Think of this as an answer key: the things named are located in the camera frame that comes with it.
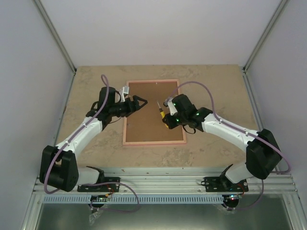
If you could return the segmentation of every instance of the beige table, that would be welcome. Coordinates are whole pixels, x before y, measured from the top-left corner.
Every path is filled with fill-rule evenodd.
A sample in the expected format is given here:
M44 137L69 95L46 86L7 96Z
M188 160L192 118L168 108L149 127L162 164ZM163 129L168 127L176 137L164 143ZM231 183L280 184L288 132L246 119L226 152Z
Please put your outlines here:
M242 74L237 65L196 66L92 66L79 67L59 133L62 141L83 121L103 86L106 74L110 86L120 89L127 80L179 79L200 81L211 90L218 115L241 126L257 129ZM185 85L186 94L196 107L211 109L207 92L199 85ZM245 158L236 146L211 134L187 134L180 146L123 147L123 119L110 124L83 150L82 166L97 167L218 167Z

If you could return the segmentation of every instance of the metal floor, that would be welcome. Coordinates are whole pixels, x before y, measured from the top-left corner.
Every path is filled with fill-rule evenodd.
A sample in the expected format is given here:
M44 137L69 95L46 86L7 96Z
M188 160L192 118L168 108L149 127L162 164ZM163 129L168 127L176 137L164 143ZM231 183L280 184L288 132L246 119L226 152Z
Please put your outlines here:
M258 196L246 195L244 207ZM129 209L131 205L112 205ZM103 212L91 226L85 204L43 204L36 230L291 230L284 201L265 195L247 211L230 213L221 205L142 205L131 214Z

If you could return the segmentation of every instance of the metal bar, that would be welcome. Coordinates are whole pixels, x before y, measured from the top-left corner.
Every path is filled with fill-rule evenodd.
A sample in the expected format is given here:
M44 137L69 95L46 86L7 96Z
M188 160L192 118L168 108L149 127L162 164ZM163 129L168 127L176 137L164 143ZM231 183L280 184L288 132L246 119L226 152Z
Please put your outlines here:
M297 195L283 195L291 225L294 230L306 230L307 222L302 205Z
M46 9L44 8L42 2L40 0L33 0L38 12L41 14L44 22L46 23L46 26L48 27L49 31L51 32L51 35L53 36L53 38L55 39L56 43L59 46L59 49L61 50L65 60L67 61L69 67L71 68L72 72L75 74L76 73L76 68L64 46L64 44L62 43L59 34L57 33L51 19L49 18Z
M258 126L258 129L262 130L263 129L263 121L262 121L261 116L260 116L260 112L259 112L259 109L258 109L258 106L257 106L256 98L255 98L255 95L253 93L250 81L248 79L248 75L245 74L243 70L242 70L242 76L243 76L243 80L244 80L244 83L245 83L245 86L246 86L246 90L248 92L249 101L250 101L251 107L253 109L253 114L254 114L254 117L255 117L255 120L256 120L256 124Z
M30 203L27 208L22 230L33 230L36 229L38 217L43 203L43 195L31 195Z
M44 204L89 204L91 195L46 195ZM140 204L222 204L222 195L138 195ZM134 195L99 198L93 204L136 204Z
M120 181L132 187L140 195L225 195L229 192L207 193L201 181L205 176L219 176L223 168L105 168L106 176L120 177ZM249 192L247 194L259 194L261 191L261 180L249 178ZM295 185L290 175L270 175L265 181L266 194L294 194ZM34 194L43 194L44 186L37 179L34 186ZM75 187L69 194L80 194ZM118 194L131 194L125 187L121 186Z
M72 89L72 84L73 84L74 79L75 79L74 77L71 79L71 85L70 85L70 87L69 87L67 96L66 96L66 98L65 98L65 104L64 104L64 108L63 108L63 113L61 114L61 117L60 117L60 121L59 121L59 125L58 125L57 132L56 132L55 136L53 137L53 140L54 140L53 144L54 144L54 145L56 145L56 144L57 144L57 141L58 141L60 127L61 127L62 122L63 122L64 113L65 113L65 110L66 110L66 106L67 106L67 102L68 102L69 96L70 96L70 94L71 94L71 89Z
M260 37L259 41L257 42L255 48L253 49L253 52L251 53L251 55L249 56L245 66L243 67L245 73L247 72L247 70L249 69L252 61L255 58L255 56L257 55L257 53L261 49L264 41L267 39L268 35L272 31L272 29L275 26L275 24L276 24L277 20L279 19L280 15L282 14L284 9L286 8L288 2L289 2L289 0L281 0L280 1L276 11L274 12L273 16L271 17L267 27L265 28L263 34L261 35L261 37Z

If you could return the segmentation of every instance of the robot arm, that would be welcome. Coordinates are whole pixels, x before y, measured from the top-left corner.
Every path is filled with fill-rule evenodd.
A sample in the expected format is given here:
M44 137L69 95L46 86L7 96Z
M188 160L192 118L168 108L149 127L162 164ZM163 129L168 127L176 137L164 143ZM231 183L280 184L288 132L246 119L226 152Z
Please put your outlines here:
M147 101L138 96L133 96L133 100L125 98L129 93L128 86L124 86L119 92L115 88L109 87L108 98L101 112L93 119L93 116L101 108L106 97L106 87L103 87L99 94L99 100L93 103L91 110L86 114L86 118L81 125L64 141L56 146L46 146L43 150L41 168L39 174L40 182L44 183L47 170L56 153L63 148L50 172L47 184L55 188L71 191L76 185L94 184L100 182L103 171L94 167L79 168L76 159L88 143L100 132L102 132L112 117L128 117L135 111L143 108ZM119 100L115 102L116 93Z
M237 184L250 177L255 176L259 179L266 179L282 159L269 146L247 135L253 134L260 137L279 149L273 134L266 129L259 132L238 126L221 117L218 120L212 110L204 107L197 109L184 94L170 99L164 105L170 110L170 113L166 114L163 119L163 122L168 125L169 129L180 125L183 127L187 125L195 130L217 135L236 145L246 153L246 162L230 165L221 174L220 182L225 190L233 184Z

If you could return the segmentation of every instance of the wooden board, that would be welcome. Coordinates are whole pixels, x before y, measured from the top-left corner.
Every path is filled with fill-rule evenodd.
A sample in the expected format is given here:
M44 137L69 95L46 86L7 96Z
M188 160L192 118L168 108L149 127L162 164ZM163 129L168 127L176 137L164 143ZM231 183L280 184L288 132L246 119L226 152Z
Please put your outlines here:
M158 101L164 112L169 112L163 102L179 85L179 80L131 80L127 85L129 95L144 98L148 104L124 118L123 145L186 144L186 133L181 127L172 130L165 127L157 104Z

